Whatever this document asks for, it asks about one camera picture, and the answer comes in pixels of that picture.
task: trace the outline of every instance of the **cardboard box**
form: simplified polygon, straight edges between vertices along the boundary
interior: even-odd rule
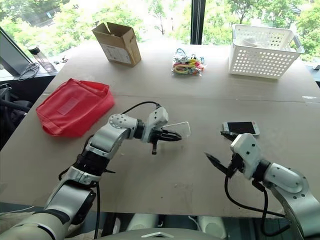
[[[140,62],[140,51],[133,28],[111,22],[106,25],[101,23],[92,32],[108,60],[130,67]]]

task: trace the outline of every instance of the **black cord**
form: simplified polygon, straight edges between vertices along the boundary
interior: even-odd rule
[[[246,206],[246,205],[243,205],[239,202],[237,202],[236,200],[234,200],[230,194],[229,194],[229,190],[228,190],[228,182],[229,182],[229,177],[225,176],[225,179],[224,179],[224,191],[225,191],[225,195],[227,196],[227,198],[232,202],[234,203],[235,205],[243,208],[243,209],[247,209],[247,210],[251,210],[251,211],[256,211],[256,212],[259,212],[259,213],[263,213],[264,212],[264,209],[259,209],[259,208],[255,208],[255,207],[252,207],[252,206]],[[280,213],[276,213],[276,212],[273,212],[273,211],[267,211],[266,214],[270,214],[270,215],[274,215],[274,216],[278,216],[278,217],[281,217],[281,218],[285,218],[286,216],[283,215],[283,214],[280,214]]]
[[[96,183],[96,222],[95,222],[95,230],[94,230],[94,239],[98,237],[100,223],[100,187],[99,183]]]
[[[142,104],[155,104],[156,108],[161,107],[161,105],[155,101],[143,101],[143,102],[140,102],[140,103],[134,105],[133,107],[130,107],[129,109],[125,110],[122,114],[126,114],[126,113],[130,112],[132,109],[134,109]]]
[[[267,190],[264,189],[263,190],[263,194],[264,194],[264,207],[263,207],[263,213],[262,213],[262,221],[261,221],[261,232],[267,236],[267,237],[274,237],[278,234],[282,234],[284,231],[288,230],[290,228],[290,224],[284,226],[283,228],[280,228],[279,230],[272,232],[272,233],[268,233],[266,232],[265,229],[265,223],[266,223],[266,217],[267,217],[267,210],[268,210],[268,204],[269,204],[269,200],[268,200],[268,193]]]
[[[26,66],[26,68],[20,74],[18,81],[22,82],[24,80],[33,79],[35,75],[38,73],[39,68],[40,68],[40,64],[38,62],[30,63],[28,66]],[[33,74],[26,78],[22,78],[26,73],[29,73],[29,72],[33,72]]]
[[[92,135],[90,135],[90,136],[85,140],[85,143],[84,143],[82,152],[86,149],[86,146],[88,145],[90,138],[92,138],[93,136],[94,136],[94,135],[92,134]],[[59,174],[59,176],[58,176],[59,181],[61,181],[62,176],[68,171],[68,169],[69,169],[70,167],[71,167],[71,166],[69,166],[68,168],[66,168],[66,169],[63,170],[62,172],[60,172],[60,174]]]

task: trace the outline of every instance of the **phone screen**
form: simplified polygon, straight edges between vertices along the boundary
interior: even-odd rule
[[[229,131],[237,134],[255,134],[256,131],[252,122],[243,121],[243,122],[228,122]]]

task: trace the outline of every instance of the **plastic bag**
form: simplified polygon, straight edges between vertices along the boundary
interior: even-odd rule
[[[81,137],[114,104],[108,85],[70,78],[36,108],[36,113],[46,133]]]
[[[195,54],[188,55],[178,48],[173,56],[172,72],[177,75],[202,75],[205,68],[205,59]]]

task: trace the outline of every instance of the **window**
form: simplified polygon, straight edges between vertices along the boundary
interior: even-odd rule
[[[320,0],[206,0],[202,44],[231,44],[232,24],[291,29],[302,60],[320,60]]]
[[[31,59],[28,47],[39,45],[52,63],[95,41],[92,29],[107,21],[133,27],[138,42],[190,42],[190,0],[0,0],[0,9],[0,26],[17,45]]]

